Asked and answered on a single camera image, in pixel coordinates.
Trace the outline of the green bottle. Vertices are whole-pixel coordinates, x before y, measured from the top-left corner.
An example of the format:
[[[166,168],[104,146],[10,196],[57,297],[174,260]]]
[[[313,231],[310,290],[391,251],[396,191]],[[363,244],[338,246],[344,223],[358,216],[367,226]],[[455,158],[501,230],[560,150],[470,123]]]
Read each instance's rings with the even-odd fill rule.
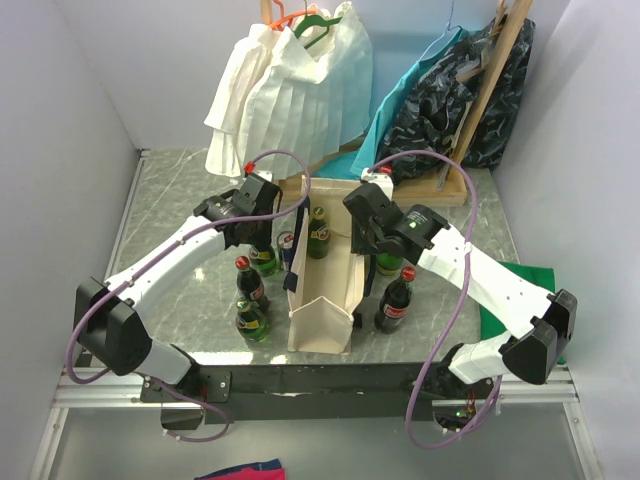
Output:
[[[313,259],[322,259],[329,253],[330,230],[325,219],[325,210],[315,207],[308,226],[307,253]]]
[[[236,301],[235,325],[240,335],[250,342],[264,341],[269,334],[269,320],[258,304],[246,298]]]
[[[402,267],[404,259],[388,253],[376,256],[376,269],[381,275],[393,276]]]
[[[279,260],[271,245],[249,247],[249,261],[261,277],[270,277],[279,272]]]

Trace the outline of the cream canvas tote bag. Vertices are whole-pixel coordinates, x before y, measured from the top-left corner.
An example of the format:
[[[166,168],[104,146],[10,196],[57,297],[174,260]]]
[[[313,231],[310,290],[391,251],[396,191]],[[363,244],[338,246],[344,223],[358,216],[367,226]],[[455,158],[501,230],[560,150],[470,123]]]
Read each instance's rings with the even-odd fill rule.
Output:
[[[308,200],[298,207],[294,229],[294,256],[284,288],[289,305],[288,350],[318,354],[348,354],[353,314],[366,284],[366,257],[351,251],[352,217],[344,198],[358,181],[313,178]],[[315,207],[328,223],[329,252],[322,259],[307,253],[308,226]]]

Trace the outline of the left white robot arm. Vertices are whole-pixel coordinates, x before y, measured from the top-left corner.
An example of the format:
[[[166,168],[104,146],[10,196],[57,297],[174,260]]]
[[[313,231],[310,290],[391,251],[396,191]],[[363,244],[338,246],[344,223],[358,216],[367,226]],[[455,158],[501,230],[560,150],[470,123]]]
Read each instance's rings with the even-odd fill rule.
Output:
[[[155,377],[176,401],[193,399],[200,388],[195,360],[154,340],[145,319],[158,300],[207,260],[268,240],[280,194],[271,173],[251,173],[239,188],[203,200],[174,234],[133,266],[104,282],[82,282],[71,344],[80,344],[116,375]]]

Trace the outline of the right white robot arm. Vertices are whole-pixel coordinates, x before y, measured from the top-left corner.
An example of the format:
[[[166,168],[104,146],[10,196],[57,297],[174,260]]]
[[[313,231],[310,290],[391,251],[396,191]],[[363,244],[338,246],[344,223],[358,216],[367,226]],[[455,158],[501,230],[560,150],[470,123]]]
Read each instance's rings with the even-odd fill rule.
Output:
[[[343,204],[370,252],[389,253],[432,272],[486,308],[505,332],[464,344],[438,374],[441,392],[460,398],[473,383],[511,373],[544,384],[573,337],[577,298],[519,277],[473,246],[445,218],[423,205],[402,211],[383,189],[364,183]]]

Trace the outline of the silver beverage can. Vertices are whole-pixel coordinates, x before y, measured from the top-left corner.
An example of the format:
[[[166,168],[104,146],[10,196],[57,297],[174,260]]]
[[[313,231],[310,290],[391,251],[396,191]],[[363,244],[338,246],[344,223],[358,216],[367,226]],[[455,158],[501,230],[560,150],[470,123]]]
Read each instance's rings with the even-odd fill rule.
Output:
[[[295,234],[292,231],[283,231],[277,237],[277,250],[280,267],[283,271],[290,271],[295,254]]]

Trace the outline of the teal shirt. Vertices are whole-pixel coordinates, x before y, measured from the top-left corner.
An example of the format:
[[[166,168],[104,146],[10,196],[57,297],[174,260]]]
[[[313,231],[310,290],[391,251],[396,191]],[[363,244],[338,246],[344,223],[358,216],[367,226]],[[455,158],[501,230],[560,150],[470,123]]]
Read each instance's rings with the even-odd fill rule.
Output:
[[[441,46],[436,41],[429,45],[426,52],[398,80],[396,85],[382,99],[361,146],[351,152],[339,154],[317,169],[314,178],[338,180],[359,180],[364,169],[371,167],[378,157],[378,148],[387,131],[407,100],[409,93],[437,61],[444,57],[446,51],[458,41],[469,37],[471,31],[457,27],[456,32]]]

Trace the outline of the wooden clothes rack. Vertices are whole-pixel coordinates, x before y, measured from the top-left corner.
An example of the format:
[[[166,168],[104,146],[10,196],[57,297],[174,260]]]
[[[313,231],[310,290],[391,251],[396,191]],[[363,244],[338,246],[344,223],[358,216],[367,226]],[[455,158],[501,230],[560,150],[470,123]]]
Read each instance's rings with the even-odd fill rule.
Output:
[[[494,26],[489,33],[492,50],[483,55],[479,67],[457,77],[457,80],[462,82],[479,75],[481,82],[477,96],[466,104],[463,118],[456,124],[453,143],[449,148],[456,164],[462,162],[472,143],[510,52],[525,23],[531,4],[532,2],[527,0],[516,1],[512,6],[507,6],[505,2],[500,1],[497,4]],[[338,152],[311,165],[309,171],[314,173],[339,154],[357,150],[365,135],[356,138],[342,146]],[[402,207],[414,203],[423,203],[427,206],[462,206],[467,199],[467,187],[464,178],[455,168],[438,166],[418,178],[401,182],[394,188],[393,199]]]

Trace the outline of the front right cola bottle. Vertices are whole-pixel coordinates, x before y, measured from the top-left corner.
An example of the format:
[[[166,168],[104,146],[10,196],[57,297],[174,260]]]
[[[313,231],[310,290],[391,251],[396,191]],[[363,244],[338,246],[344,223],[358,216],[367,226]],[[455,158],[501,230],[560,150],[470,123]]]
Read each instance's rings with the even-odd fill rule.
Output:
[[[374,317],[374,325],[377,330],[391,334],[400,327],[411,305],[412,282],[415,278],[415,268],[407,266],[386,287]]]

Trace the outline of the cola bottle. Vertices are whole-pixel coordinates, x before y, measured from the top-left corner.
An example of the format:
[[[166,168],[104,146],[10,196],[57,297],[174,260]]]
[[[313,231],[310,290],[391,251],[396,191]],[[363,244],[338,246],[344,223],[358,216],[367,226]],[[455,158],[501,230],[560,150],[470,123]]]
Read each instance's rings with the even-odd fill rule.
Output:
[[[407,266],[386,287],[374,317],[374,325],[377,330],[391,334],[400,327],[411,305],[412,282],[415,278],[415,268]]]
[[[237,269],[236,285],[239,293],[257,304],[259,309],[266,314],[270,307],[270,301],[265,294],[260,275],[251,266],[249,258],[246,256],[238,256],[235,259],[235,266]]]

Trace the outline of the front left cola bottle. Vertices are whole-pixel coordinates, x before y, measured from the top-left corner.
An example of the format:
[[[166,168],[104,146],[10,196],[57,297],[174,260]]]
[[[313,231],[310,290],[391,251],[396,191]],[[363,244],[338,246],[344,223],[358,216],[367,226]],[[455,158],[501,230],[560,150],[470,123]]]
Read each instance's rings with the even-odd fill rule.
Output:
[[[270,301],[265,294],[260,275],[251,266],[249,258],[246,256],[238,256],[235,259],[235,266],[237,269],[236,285],[239,293],[257,304],[259,309],[266,314],[270,307]]]

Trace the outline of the white pleated garment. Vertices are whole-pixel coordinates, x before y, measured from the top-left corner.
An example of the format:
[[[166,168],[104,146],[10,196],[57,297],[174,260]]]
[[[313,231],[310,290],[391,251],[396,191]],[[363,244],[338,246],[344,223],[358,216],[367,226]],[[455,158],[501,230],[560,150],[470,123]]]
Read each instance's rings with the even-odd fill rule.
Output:
[[[259,154],[277,180],[300,172],[359,137],[369,124],[371,40],[352,2],[313,26],[272,30],[253,24],[228,59],[207,117],[205,161],[215,175],[238,177]]]

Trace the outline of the dark patterned garment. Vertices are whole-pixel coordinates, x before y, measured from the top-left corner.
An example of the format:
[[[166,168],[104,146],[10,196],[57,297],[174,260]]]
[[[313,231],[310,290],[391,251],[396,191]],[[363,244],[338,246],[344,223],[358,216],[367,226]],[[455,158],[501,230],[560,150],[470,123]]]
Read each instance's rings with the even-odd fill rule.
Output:
[[[379,158],[417,149],[451,155],[459,127],[479,95],[484,74],[471,71],[494,46],[492,27],[461,30],[458,40],[420,69],[379,142]],[[500,164],[519,112],[535,32],[535,22],[526,19],[464,155],[465,168],[494,169]]]

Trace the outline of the black base beam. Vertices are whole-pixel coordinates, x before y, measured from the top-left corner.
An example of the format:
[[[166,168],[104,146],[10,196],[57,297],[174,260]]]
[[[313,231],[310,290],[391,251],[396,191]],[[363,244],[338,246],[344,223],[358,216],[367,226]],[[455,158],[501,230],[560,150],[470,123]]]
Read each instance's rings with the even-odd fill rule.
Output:
[[[182,394],[221,409],[232,423],[404,418],[421,367],[421,363],[204,366],[200,383],[192,382]],[[467,400],[485,400],[494,386],[489,379],[465,385],[449,373],[435,380],[432,370],[434,365],[422,383],[414,420],[431,420],[433,402],[444,402],[445,409],[452,410]],[[167,407],[176,400],[182,403],[149,381],[140,400]]]

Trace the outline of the orange hanger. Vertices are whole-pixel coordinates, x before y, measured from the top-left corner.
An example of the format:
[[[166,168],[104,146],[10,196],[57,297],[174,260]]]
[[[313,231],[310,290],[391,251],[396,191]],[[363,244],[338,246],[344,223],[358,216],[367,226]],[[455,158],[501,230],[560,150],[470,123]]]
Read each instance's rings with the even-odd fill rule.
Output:
[[[295,19],[317,12],[316,6],[310,6],[304,10],[287,14],[284,3],[280,0],[264,1],[263,6],[266,8],[266,13],[263,15],[263,23],[268,25],[272,30],[279,31],[282,31],[285,26],[291,27]],[[276,6],[278,9],[279,17],[277,19],[273,17],[273,6]]]

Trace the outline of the pink and blue cloth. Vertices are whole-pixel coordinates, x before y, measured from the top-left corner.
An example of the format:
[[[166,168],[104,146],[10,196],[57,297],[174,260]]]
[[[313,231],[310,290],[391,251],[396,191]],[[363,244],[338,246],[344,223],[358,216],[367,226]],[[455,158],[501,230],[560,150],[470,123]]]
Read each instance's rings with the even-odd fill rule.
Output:
[[[227,467],[195,480],[285,480],[286,472],[279,459]]]

